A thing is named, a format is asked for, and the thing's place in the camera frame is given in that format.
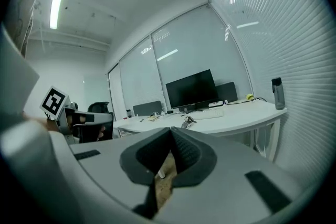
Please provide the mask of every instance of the black pad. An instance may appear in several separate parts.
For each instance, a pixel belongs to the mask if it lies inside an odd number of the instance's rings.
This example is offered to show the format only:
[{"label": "black pad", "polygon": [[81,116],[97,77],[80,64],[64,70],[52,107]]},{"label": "black pad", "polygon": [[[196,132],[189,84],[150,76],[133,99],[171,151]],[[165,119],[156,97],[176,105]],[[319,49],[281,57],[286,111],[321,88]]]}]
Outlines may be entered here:
[{"label": "black pad", "polygon": [[291,203],[291,200],[261,171],[252,171],[245,176],[273,214]]},{"label": "black pad", "polygon": [[81,159],[86,159],[86,158],[90,158],[90,157],[93,157],[93,156],[97,156],[99,155],[100,152],[98,150],[93,150],[93,151],[86,151],[86,152],[82,152],[82,153],[78,153],[78,154],[75,154],[75,158],[76,160],[81,160]]}]

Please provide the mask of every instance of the black monitor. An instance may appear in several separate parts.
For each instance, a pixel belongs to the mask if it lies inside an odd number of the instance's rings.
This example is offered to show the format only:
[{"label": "black monitor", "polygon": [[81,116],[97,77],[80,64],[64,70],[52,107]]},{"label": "black monitor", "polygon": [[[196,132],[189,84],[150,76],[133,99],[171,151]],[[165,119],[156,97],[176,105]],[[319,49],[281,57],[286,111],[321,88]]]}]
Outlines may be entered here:
[{"label": "black monitor", "polygon": [[210,70],[168,83],[166,87],[171,108],[179,108],[218,98]]}]

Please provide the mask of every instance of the glass wall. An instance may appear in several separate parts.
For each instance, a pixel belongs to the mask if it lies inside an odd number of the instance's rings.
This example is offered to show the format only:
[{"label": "glass wall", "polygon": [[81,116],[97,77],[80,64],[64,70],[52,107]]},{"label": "glass wall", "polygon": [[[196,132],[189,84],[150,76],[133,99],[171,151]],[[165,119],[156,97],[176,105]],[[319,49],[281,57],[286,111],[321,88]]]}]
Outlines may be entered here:
[{"label": "glass wall", "polygon": [[146,38],[120,60],[120,74],[125,107],[161,101],[165,107],[153,45]]},{"label": "glass wall", "polygon": [[210,69],[216,86],[234,82],[239,99],[251,93],[245,65],[230,34],[208,5],[172,20],[152,34],[167,106],[165,85]]}]

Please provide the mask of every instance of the water bottle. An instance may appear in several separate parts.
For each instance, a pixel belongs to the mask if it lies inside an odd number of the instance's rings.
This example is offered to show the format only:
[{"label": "water bottle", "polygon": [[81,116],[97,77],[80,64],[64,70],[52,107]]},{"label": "water bottle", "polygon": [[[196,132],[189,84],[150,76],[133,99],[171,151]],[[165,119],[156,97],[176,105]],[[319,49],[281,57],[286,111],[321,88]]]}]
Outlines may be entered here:
[{"label": "water bottle", "polygon": [[272,79],[272,88],[275,98],[275,108],[277,110],[282,110],[285,108],[285,95],[284,89],[282,87],[281,78]]}]

